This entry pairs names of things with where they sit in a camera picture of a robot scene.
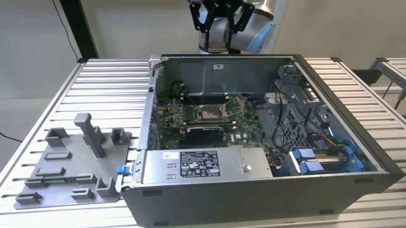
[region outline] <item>gray floor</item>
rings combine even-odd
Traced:
[[[42,115],[51,98],[0,99],[0,132],[23,140]],[[20,143],[0,136],[0,171]]]

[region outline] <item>motherboard chip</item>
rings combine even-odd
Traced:
[[[223,119],[223,114],[220,111],[222,105],[200,105],[198,110],[198,119],[202,121],[207,120],[220,120]]]
[[[186,141],[188,144],[206,144],[223,141],[222,127],[191,127],[186,130]]]

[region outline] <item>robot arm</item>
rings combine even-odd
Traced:
[[[200,6],[202,3],[207,10],[207,16],[204,23],[200,22],[199,16],[200,16]],[[242,10],[241,18],[234,23],[234,15],[237,10]],[[230,49],[231,44],[231,37],[233,34],[237,34],[239,31],[245,31],[250,17],[254,12],[254,5],[246,3],[243,0],[190,0],[190,12],[191,12],[191,18],[195,25],[195,29],[199,30],[202,33],[206,34],[204,37],[204,47],[210,47],[210,29],[212,26],[212,23],[215,21],[215,18],[226,18],[229,21],[227,31],[226,31],[226,49]]]
[[[190,0],[190,10],[203,52],[261,52],[274,25],[269,0]]]

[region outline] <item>open computer tower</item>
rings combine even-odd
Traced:
[[[341,213],[403,176],[301,55],[151,62],[132,182],[143,227]]]

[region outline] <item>gray 3d printed holder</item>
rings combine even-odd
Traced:
[[[131,133],[114,128],[102,133],[91,115],[79,113],[74,122],[83,134],[68,135],[51,128],[48,147],[16,196],[16,209],[116,202],[116,168],[126,164]]]

